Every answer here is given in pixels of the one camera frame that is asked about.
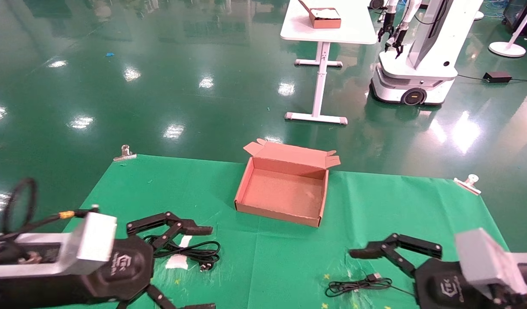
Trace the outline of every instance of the table leg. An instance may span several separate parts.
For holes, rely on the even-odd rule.
[[[320,54],[323,49],[323,42],[317,42],[317,55],[315,57],[315,60],[308,60],[308,59],[296,59],[294,64],[306,64],[306,65],[320,65]],[[341,61],[326,61],[328,65],[331,65],[332,67],[343,67],[344,64]]]
[[[330,43],[323,42],[319,58],[319,72],[317,73],[317,85],[315,86],[315,99],[313,101],[313,113],[301,114],[288,112],[284,116],[286,119],[297,119],[301,121],[320,121],[330,123],[347,124],[346,117],[323,116],[320,114],[320,108],[323,105],[324,82],[326,81],[326,63],[328,61],[328,52]]]

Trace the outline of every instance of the black power adapter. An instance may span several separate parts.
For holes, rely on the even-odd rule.
[[[498,82],[509,82],[512,77],[507,72],[487,72],[483,79],[487,82],[498,83]]]

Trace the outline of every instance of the white table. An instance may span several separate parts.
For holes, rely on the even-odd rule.
[[[298,0],[290,0],[288,5],[288,11],[284,18],[280,36],[283,39],[291,39],[293,41],[317,42],[316,59],[297,59],[295,64],[318,65],[319,71],[317,73],[313,113],[301,114],[288,112],[284,117],[303,121],[347,124],[346,117],[324,116],[320,114],[320,108],[323,103],[324,82],[326,80],[326,67],[328,65],[342,66],[341,62],[328,61],[330,43],[374,44],[378,40],[378,37],[368,12],[367,0],[328,0],[326,4],[336,8],[338,14],[340,14],[340,28],[313,29],[309,20],[309,13]]]

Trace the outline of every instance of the small box on table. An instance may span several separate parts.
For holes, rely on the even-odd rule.
[[[336,8],[325,6],[326,3],[314,0],[299,0],[299,2],[309,12],[309,20],[313,28],[337,29],[341,26],[340,14]]]
[[[252,157],[235,197],[240,212],[319,227],[328,168],[336,151],[321,151],[257,139],[244,147]]]

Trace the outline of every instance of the white robot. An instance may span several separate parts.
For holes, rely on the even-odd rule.
[[[430,0],[418,25],[412,45],[403,45],[408,24],[422,0],[407,0],[402,21],[395,29],[393,21],[399,0],[388,0],[383,27],[389,39],[379,54],[371,88],[384,102],[407,105],[443,104],[458,76],[454,63],[460,54],[476,12],[483,0]]]

